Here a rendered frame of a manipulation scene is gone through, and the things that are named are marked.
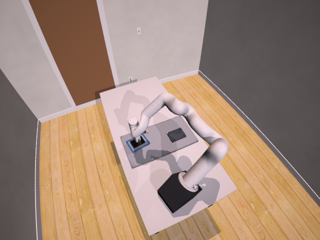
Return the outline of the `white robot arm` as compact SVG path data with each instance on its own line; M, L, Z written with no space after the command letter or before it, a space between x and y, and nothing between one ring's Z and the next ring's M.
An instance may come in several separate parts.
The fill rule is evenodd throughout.
M226 156L229 150L229 143L213 130L190 104L178 100L168 92L161 93L141 112L140 123L137 117L128 119L131 135L137 138L143 133L148 134L147 127L150 118L164 106L173 114L183 116L189 126L210 145L186 173L180 172L178 174L178 179L182 186L191 192L196 192L199 189L198 183Z

